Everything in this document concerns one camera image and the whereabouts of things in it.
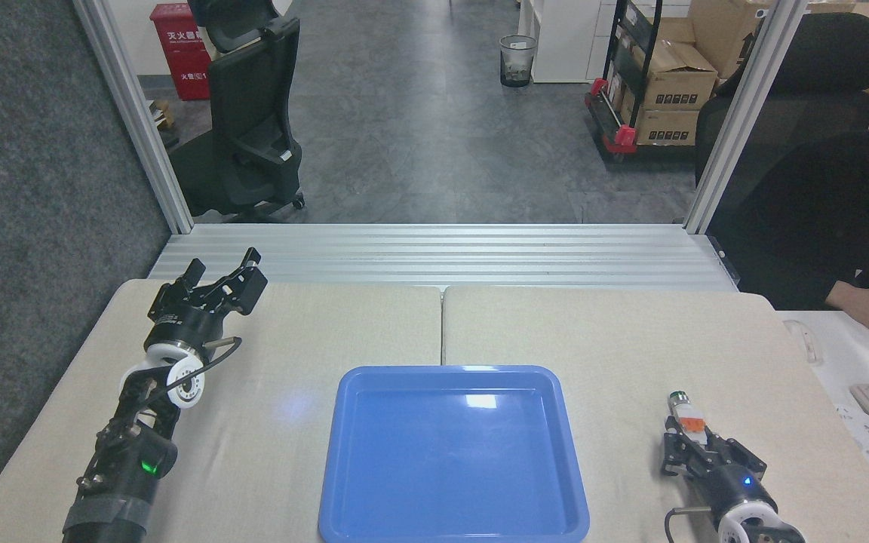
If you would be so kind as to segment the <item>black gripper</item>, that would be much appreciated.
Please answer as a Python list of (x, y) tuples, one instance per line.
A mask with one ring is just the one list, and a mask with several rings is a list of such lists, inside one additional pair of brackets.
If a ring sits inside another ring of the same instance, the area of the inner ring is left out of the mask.
[[(736, 439), (723, 439), (701, 417), (667, 417), (665, 429), (662, 473), (676, 477), (686, 472), (695, 477), (696, 490), (710, 506), (713, 523), (719, 523), (730, 509), (744, 502), (766, 503), (778, 512), (759, 479), (768, 467), (747, 447)], [(723, 465), (714, 470), (713, 454)]]
[(224, 315), (231, 311), (249, 315), (268, 285), (268, 278), (258, 267), (261, 259), (259, 251), (249, 247), (231, 274), (198, 287), (206, 266), (194, 258), (179, 278), (162, 285), (156, 293), (148, 313), (154, 326), (145, 349), (160, 343), (182, 343), (197, 354), (213, 354), (215, 348), (204, 344), (221, 338)]

